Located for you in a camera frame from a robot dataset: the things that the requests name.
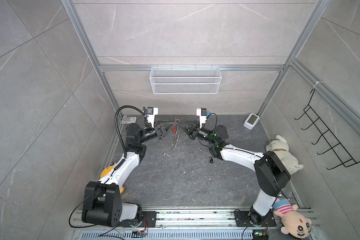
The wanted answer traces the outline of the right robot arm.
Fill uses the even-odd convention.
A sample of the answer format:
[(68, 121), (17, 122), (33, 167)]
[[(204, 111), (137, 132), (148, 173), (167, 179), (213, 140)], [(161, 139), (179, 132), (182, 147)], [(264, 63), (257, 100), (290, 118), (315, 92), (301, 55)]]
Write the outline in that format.
[(209, 151), (214, 158), (244, 166), (256, 173), (260, 192), (250, 208), (249, 219), (254, 226), (262, 225), (279, 194), (291, 179), (291, 175), (279, 157), (272, 151), (256, 153), (235, 147), (226, 142), (228, 130), (223, 125), (205, 128), (198, 121), (175, 121), (190, 139), (210, 143)]

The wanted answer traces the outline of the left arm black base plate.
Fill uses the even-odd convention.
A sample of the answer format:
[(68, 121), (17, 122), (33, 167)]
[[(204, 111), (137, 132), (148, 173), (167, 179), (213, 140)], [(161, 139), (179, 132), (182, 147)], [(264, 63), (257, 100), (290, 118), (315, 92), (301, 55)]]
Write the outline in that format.
[(138, 218), (134, 220), (124, 220), (119, 225), (120, 227), (125, 228), (154, 228), (157, 221), (157, 212), (154, 211), (143, 211)]

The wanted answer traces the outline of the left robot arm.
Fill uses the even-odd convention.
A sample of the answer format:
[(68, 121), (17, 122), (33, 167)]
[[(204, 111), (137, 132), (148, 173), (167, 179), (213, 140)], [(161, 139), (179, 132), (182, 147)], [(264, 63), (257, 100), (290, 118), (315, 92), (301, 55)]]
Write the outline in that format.
[(120, 160), (105, 168), (98, 181), (86, 185), (84, 200), (80, 203), (85, 228), (115, 228), (123, 223), (138, 226), (143, 220), (140, 204), (122, 202), (123, 185), (145, 157), (147, 147), (144, 143), (154, 138), (162, 139), (171, 126), (155, 123), (158, 108), (148, 107), (138, 112), (144, 117), (145, 126), (142, 128), (137, 123), (127, 125), (126, 138), (120, 140), (123, 149)]

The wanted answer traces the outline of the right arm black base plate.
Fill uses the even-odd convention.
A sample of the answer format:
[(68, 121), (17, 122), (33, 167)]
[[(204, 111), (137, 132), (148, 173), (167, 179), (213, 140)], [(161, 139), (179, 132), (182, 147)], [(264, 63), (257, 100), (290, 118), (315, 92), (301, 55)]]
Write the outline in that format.
[(272, 211), (266, 216), (260, 216), (256, 211), (234, 210), (234, 220), (237, 227), (276, 227), (277, 223)]

